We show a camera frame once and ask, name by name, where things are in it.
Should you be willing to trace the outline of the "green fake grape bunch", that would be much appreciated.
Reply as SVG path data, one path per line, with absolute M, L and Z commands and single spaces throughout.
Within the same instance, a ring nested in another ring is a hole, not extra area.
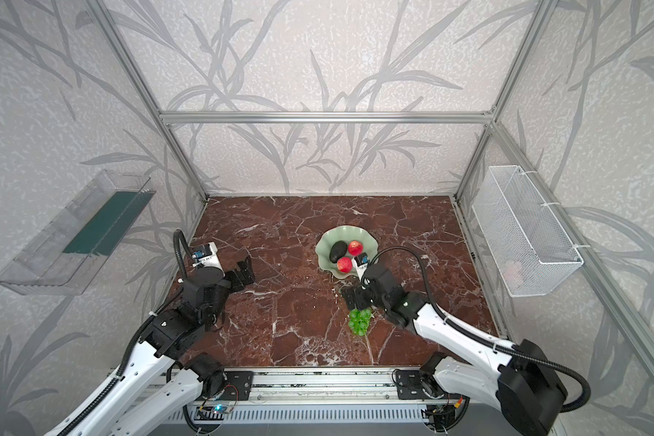
M 349 312 L 348 326 L 353 334 L 357 336 L 365 336 L 368 334 L 371 320 L 371 309 L 353 309 Z

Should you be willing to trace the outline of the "red fake apple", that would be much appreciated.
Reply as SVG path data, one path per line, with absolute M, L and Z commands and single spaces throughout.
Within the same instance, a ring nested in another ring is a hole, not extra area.
M 354 268 L 354 264 L 352 263 L 352 258 L 348 256 L 343 256 L 342 258 L 340 258 L 337 261 L 336 266 L 338 271 L 343 274 L 348 274 L 352 272 L 352 269 Z
M 364 252 L 363 244 L 357 240 L 350 241 L 347 251 L 353 257 L 359 256 Z

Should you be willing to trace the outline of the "dark fake avocado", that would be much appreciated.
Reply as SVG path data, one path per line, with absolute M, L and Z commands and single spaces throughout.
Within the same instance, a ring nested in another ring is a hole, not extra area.
M 346 254 L 348 253 L 347 246 L 348 245 L 347 243 L 345 243 L 345 241 L 337 241 L 336 243 L 334 243 L 331 247 L 328 256 L 330 263 L 337 263 L 337 261 L 340 258 L 346 256 Z

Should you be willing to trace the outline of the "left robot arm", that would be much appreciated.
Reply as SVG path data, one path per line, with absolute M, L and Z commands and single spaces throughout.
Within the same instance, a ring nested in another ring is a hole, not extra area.
M 200 397 L 225 392 L 225 367 L 198 354 L 162 388 L 136 404 L 145 389 L 210 331 L 230 294 L 253 284 L 251 257 L 224 272 L 216 256 L 181 282 L 183 303 L 151 314 L 125 348 L 121 363 L 52 435 L 147 435 L 173 412 Z

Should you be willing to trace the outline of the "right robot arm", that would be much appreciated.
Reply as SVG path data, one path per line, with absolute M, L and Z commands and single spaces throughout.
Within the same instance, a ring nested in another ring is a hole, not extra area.
M 568 392 L 556 370 L 544 365 L 546 356 L 536 344 L 485 334 L 421 294 L 405 291 L 381 265 L 345 259 L 337 270 L 360 279 L 343 289 L 349 308 L 379 308 L 395 326 L 451 352 L 433 356 L 421 367 L 429 396 L 461 394 L 499 410 L 522 435 L 550 433 Z

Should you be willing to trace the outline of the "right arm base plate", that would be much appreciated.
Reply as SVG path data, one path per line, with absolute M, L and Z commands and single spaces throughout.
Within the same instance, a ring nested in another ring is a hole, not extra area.
M 399 400 L 429 399 L 429 396 L 423 389 L 419 370 L 395 369 L 392 372 L 392 382 L 396 388 Z

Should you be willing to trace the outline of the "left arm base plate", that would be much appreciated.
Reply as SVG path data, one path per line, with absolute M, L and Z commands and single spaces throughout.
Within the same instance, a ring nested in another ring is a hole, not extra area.
M 225 373 L 225 385 L 215 393 L 212 401 L 248 401 L 252 392 L 254 372 L 230 371 Z

